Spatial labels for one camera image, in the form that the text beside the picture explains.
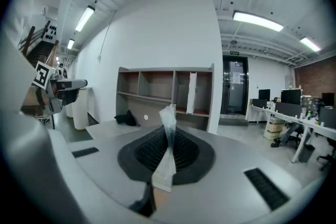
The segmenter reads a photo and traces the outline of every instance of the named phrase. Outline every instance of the black office chair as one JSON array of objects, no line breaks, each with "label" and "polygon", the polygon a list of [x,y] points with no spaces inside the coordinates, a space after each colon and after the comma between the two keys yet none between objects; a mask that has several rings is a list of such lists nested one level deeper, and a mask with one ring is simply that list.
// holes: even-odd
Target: black office chair
[{"label": "black office chair", "polygon": [[327,138],[327,141],[329,143],[329,145],[331,145],[333,147],[332,149],[332,154],[328,154],[327,156],[318,156],[317,157],[317,161],[319,160],[319,158],[321,159],[326,159],[327,162],[320,168],[320,171],[323,171],[324,168],[328,165],[328,164],[333,164],[336,163],[336,159],[333,158],[333,156],[335,155],[335,151],[336,151],[336,141],[330,138]]},{"label": "black office chair", "polygon": [[301,137],[303,132],[305,131],[305,128],[301,125],[299,129],[296,130],[296,137],[295,136],[290,136],[289,141],[295,141],[296,143],[296,148],[298,148],[300,142],[301,142]]}]

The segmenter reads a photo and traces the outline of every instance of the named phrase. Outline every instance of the fluorescent ceiling light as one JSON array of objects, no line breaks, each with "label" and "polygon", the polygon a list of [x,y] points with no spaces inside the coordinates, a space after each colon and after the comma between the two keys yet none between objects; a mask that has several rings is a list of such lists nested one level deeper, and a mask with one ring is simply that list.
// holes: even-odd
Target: fluorescent ceiling light
[{"label": "fluorescent ceiling light", "polygon": [[86,24],[86,22],[88,21],[88,19],[91,17],[91,15],[94,13],[96,9],[94,7],[88,6],[86,8],[86,10],[84,11],[82,17],[80,17],[78,24],[75,28],[76,31],[81,32],[81,30],[83,29],[84,25]]},{"label": "fluorescent ceiling light", "polygon": [[75,41],[73,39],[69,40],[69,43],[68,43],[68,49],[69,50],[72,48],[74,42]]},{"label": "fluorescent ceiling light", "polygon": [[311,42],[308,38],[304,37],[300,40],[303,44],[311,48],[313,51],[321,50],[318,46],[316,46],[313,42]]},{"label": "fluorescent ceiling light", "polygon": [[271,20],[256,16],[256,15],[248,14],[248,13],[235,12],[233,15],[233,20],[238,20],[240,22],[246,22],[250,24],[264,26],[272,30],[275,30],[277,32],[280,32],[283,29],[283,26],[280,24],[277,24]]}]

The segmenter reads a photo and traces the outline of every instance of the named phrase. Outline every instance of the plastic bag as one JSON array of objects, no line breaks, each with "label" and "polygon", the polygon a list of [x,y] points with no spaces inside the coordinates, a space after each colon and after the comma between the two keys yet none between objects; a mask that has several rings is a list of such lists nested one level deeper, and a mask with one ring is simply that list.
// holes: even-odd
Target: plastic bag
[{"label": "plastic bag", "polygon": [[160,111],[160,117],[168,140],[168,148],[152,176],[152,183],[156,188],[171,192],[173,175],[176,174],[173,156],[176,131],[176,105],[171,104],[165,107]]}]

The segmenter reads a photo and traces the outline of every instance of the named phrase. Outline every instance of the computer monitor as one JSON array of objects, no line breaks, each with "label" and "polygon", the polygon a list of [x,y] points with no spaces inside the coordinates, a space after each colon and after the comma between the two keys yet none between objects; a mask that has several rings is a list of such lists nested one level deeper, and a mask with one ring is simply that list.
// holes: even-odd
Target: computer monitor
[{"label": "computer monitor", "polygon": [[281,91],[281,102],[289,104],[301,104],[301,90]]},{"label": "computer monitor", "polygon": [[267,101],[261,99],[252,99],[252,105],[257,106],[259,108],[267,108]]},{"label": "computer monitor", "polygon": [[322,101],[325,106],[334,106],[335,93],[334,92],[323,92]]},{"label": "computer monitor", "polygon": [[321,108],[319,121],[324,127],[336,129],[336,109]]},{"label": "computer monitor", "polygon": [[298,104],[290,104],[290,103],[276,103],[275,104],[275,111],[290,116],[290,117],[297,117],[301,116],[302,106]]},{"label": "computer monitor", "polygon": [[270,89],[259,90],[259,97],[258,97],[258,99],[269,101],[270,95],[271,95],[271,90]]}]

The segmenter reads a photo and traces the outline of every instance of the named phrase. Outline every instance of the glass door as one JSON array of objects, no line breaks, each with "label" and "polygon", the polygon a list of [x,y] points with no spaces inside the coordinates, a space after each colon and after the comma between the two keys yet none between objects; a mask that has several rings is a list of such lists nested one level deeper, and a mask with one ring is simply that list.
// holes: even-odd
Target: glass door
[{"label": "glass door", "polygon": [[223,56],[221,114],[246,114],[248,97],[247,59]]}]

